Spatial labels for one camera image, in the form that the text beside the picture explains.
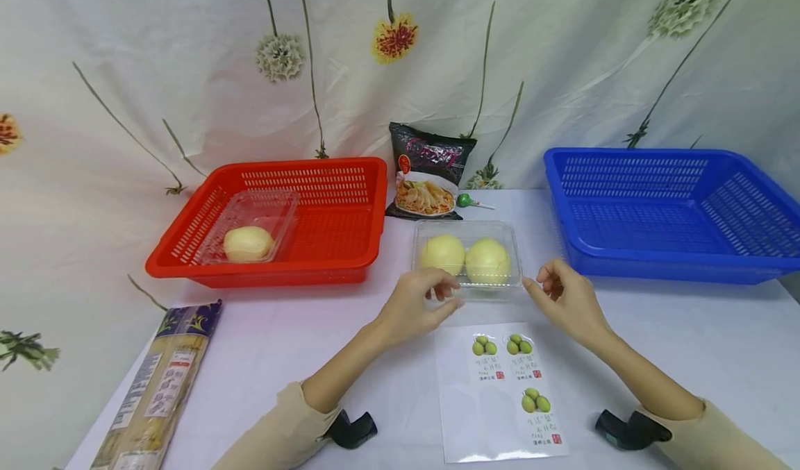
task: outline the black snack bag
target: black snack bag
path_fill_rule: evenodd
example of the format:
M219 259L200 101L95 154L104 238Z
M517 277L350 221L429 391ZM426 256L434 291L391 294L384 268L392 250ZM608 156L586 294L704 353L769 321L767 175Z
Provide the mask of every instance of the black snack bag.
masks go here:
M458 182L476 140L442 137L400 123L389 123L397 192L389 217L462 219L455 212Z

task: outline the woman's left hand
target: woman's left hand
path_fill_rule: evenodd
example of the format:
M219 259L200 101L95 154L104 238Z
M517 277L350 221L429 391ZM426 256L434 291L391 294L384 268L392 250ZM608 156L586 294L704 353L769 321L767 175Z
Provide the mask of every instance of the woman's left hand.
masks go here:
M464 302L452 298L433 310L425 308L425 297L431 292L438 301L453 296L460 286L449 272L441 269L422 269L400 276L392 295L372 325L378 331L385 348L430 333L450 317Z

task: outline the white tablecloth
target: white tablecloth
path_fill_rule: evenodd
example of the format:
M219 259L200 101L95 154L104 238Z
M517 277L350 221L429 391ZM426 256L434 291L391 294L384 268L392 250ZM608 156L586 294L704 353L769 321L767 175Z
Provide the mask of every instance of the white tablecloth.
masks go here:
M558 254L543 191L475 192L492 212L468 219L514 225L523 269ZM164 469L209 469L274 406L286 383L311 375L374 317L408 270L415 223L387 218L380 256L363 285L210 290L191 284L176 305L226 305L203 360ZM779 285L725 286L652 280L594 280L612 327L696 395L800 469L800 305ZM565 458L485 463L486 469L668 469L651 448L622 452L593 430L609 408L627 418L636 405L604 364L549 325L520 293L509 303L467 302L448 325L531 321L562 406ZM444 464L433 338L391 350L342 401L351 418L372 413L378 435L348 451L328 444L304 469L441 469ZM102 411L67 470L88 469L144 351Z

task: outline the beige sleeve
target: beige sleeve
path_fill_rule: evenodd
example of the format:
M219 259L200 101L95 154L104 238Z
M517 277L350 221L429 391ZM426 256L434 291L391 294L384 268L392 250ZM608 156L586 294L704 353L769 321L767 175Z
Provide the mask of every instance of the beige sleeve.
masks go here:
M638 412L672 432L672 440L656 445L682 470L791 470L711 402L698 419L670 421L639 406Z
M212 470L288 470L325 445L325 432L342 408L322 414L306 405L301 384L290 383L278 403L222 455Z

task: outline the hand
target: hand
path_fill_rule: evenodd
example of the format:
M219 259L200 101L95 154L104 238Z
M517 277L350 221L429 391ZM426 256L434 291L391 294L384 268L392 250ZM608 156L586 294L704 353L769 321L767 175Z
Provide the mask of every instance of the hand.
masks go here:
M542 286L527 277L522 279L522 284L545 316L575 342L591 349L605 339L615 337L591 282L563 260L556 259L542 265L536 281Z
M417 270L400 276L392 295L372 323L379 330L385 348L438 328L464 302L453 298L436 309L428 310L423 298L430 296L432 290L438 301L444 301L453 296L453 290L458 287L455 277L441 269Z

